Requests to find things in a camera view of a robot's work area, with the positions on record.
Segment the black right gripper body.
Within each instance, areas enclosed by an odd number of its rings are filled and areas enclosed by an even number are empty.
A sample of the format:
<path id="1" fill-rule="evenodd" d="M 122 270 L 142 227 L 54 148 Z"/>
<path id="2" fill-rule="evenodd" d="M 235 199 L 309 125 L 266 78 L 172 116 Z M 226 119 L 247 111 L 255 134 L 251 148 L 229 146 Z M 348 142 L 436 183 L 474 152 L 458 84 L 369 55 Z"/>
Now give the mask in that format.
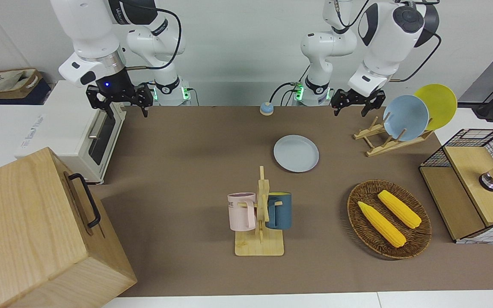
<path id="1" fill-rule="evenodd" d="M 110 103 L 130 103 L 141 108 L 153 105 L 153 93 L 147 84 L 140 84 L 132 88 L 118 90 L 117 93 L 110 94 L 109 89 L 89 85 L 86 88 L 86 95 L 92 108 L 107 110 Z"/>

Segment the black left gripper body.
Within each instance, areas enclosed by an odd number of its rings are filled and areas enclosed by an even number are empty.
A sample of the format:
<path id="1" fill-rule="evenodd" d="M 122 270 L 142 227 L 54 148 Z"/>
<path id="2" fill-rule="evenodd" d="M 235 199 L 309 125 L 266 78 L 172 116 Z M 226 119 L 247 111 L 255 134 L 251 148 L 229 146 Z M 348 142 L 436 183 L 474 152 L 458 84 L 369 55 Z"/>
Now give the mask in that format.
<path id="1" fill-rule="evenodd" d="M 341 109 L 345 107 L 350 107 L 351 105 L 364 104 L 365 106 L 363 107 L 362 110 L 371 111 L 382 107 L 382 104 L 385 101 L 385 99 L 386 99 L 386 94 L 381 89 L 375 90 L 373 93 L 371 93 L 368 96 L 363 96 L 362 94 L 358 93 L 353 89 L 350 90 L 338 89 L 336 90 L 335 94 L 331 98 L 330 105 L 332 108 L 335 109 L 335 111 L 341 111 Z"/>

